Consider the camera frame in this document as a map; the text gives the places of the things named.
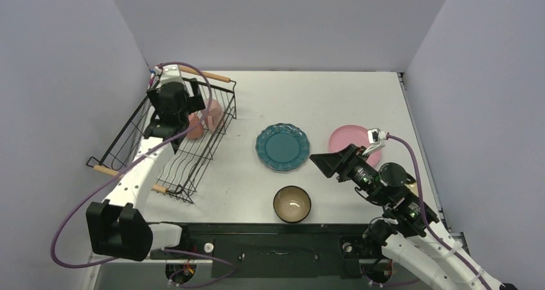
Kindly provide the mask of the pink plastic plate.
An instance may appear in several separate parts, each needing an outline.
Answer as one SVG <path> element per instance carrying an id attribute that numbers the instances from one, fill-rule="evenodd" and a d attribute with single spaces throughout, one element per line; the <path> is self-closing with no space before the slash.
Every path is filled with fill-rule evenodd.
<path id="1" fill-rule="evenodd" d="M 357 147 L 370 146 L 368 130 L 360 125 L 343 125 L 338 127 L 329 137 L 329 153 L 339 152 L 345 149 L 349 144 Z"/>

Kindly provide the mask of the dark pink mug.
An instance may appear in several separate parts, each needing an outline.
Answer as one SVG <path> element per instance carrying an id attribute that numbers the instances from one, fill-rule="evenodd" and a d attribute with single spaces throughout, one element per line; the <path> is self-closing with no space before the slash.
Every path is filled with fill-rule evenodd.
<path id="1" fill-rule="evenodd" d="M 201 122 L 201 118 L 197 112 L 192 113 L 188 117 L 189 119 L 189 132 L 186 134 L 186 139 L 188 140 L 197 140 L 204 134 L 204 127 Z"/>

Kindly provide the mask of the light pink mug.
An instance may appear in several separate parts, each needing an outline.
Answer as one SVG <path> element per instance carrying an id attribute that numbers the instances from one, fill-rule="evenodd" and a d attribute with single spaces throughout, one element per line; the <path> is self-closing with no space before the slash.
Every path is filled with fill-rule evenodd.
<path id="1" fill-rule="evenodd" d="M 216 99 L 208 98 L 204 101 L 205 109 L 201 111 L 204 123 L 210 132 L 215 132 L 222 125 L 223 108 Z"/>

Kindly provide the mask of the cream and black small plate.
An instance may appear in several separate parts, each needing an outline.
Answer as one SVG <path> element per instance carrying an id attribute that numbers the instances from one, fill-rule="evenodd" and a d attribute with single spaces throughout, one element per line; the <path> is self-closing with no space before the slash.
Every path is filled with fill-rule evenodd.
<path id="1" fill-rule="evenodd" d="M 420 196 L 418 191 L 418 182 L 411 174 L 407 174 L 407 179 L 405 180 L 404 185 L 417 197 Z"/>

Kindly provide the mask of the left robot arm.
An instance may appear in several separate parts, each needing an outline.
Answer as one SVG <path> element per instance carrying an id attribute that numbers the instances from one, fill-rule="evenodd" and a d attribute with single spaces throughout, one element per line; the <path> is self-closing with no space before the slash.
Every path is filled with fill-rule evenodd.
<path id="1" fill-rule="evenodd" d="M 190 127 L 189 116 L 205 108 L 196 78 L 164 82 L 147 91 L 154 111 L 133 162 L 121 171 L 118 184 L 85 213 L 95 254 L 142 261 L 166 248 L 174 257 L 191 252 L 192 240 L 181 226 L 149 223 L 143 207 L 166 163 L 178 151 Z"/>

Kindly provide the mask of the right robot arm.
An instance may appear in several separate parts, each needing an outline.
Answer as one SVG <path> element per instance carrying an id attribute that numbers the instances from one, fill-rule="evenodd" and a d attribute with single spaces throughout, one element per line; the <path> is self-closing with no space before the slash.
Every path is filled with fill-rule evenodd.
<path id="1" fill-rule="evenodd" d="M 400 264 L 431 289 L 515 289 L 492 277 L 445 228 L 437 214 L 407 187 L 409 175 L 396 163 L 375 170 L 362 147 L 349 145 L 310 160 L 327 177 L 353 181 L 355 191 L 383 209 L 382 218 L 363 233 L 371 256 L 382 254 Z"/>

